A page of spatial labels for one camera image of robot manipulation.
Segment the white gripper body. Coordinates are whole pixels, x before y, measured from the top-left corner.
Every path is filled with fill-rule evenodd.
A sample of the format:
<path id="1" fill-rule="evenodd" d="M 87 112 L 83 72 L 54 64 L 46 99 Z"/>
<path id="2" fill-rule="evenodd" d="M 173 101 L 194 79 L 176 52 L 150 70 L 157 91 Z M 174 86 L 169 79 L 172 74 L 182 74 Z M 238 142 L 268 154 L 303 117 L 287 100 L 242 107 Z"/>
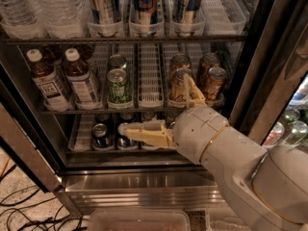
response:
<path id="1" fill-rule="evenodd" d="M 172 129 L 175 149 L 199 165 L 210 141 L 228 125 L 228 120 L 212 108 L 188 108 L 176 118 Z"/>

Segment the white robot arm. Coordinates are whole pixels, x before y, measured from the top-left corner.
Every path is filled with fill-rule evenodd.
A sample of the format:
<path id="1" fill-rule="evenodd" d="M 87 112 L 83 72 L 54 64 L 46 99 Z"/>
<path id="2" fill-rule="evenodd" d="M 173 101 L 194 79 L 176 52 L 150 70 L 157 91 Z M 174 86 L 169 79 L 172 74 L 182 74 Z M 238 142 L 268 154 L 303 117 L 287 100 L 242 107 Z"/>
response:
<path id="1" fill-rule="evenodd" d="M 308 154 L 282 145 L 267 150 L 208 107 L 192 77 L 184 80 L 192 97 L 172 128 L 154 120 L 123 124 L 119 133 L 173 148 L 209 170 L 227 204 L 253 231 L 307 231 Z"/>

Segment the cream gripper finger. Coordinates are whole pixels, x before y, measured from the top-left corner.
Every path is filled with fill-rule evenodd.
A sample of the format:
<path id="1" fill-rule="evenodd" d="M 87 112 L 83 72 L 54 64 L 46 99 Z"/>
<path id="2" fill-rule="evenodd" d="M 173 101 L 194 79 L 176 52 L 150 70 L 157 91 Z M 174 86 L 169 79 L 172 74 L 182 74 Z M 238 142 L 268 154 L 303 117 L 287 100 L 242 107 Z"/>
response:
<path id="1" fill-rule="evenodd" d="M 117 131 L 133 141 L 142 141 L 159 148 L 173 148 L 173 134 L 164 120 L 121 123 Z"/>
<path id="2" fill-rule="evenodd" d="M 193 78 L 189 74 L 184 75 L 184 88 L 186 98 L 186 107 L 206 107 L 205 97 L 202 91 L 195 84 Z"/>

